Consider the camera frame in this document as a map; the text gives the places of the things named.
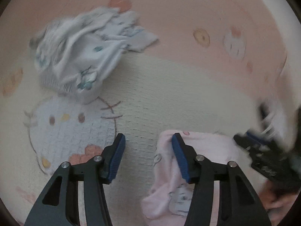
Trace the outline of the person right hand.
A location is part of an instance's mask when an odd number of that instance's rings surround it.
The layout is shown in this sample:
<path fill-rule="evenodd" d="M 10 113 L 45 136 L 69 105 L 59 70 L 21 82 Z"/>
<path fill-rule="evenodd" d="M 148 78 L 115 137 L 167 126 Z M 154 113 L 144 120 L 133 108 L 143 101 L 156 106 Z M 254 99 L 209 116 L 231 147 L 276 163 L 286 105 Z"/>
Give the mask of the person right hand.
<path fill-rule="evenodd" d="M 286 193 L 281 196 L 277 196 L 274 191 L 273 183 L 267 181 L 259 193 L 259 198 L 264 208 L 268 211 L 272 211 L 270 214 L 271 220 L 280 220 L 292 207 L 298 197 L 299 191 L 297 193 Z"/>

